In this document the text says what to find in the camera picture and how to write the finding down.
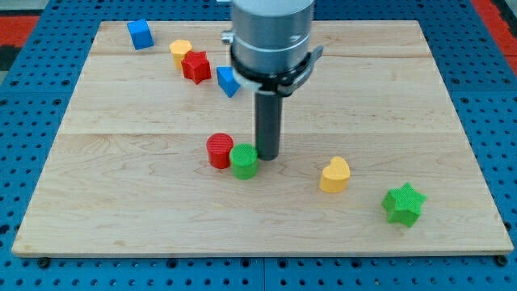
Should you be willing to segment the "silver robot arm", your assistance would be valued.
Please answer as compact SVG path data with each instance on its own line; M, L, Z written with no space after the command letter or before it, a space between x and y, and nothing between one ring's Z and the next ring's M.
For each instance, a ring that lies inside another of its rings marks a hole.
M306 83L323 47L309 49L314 0L233 0L229 45L233 76L255 93L288 97Z

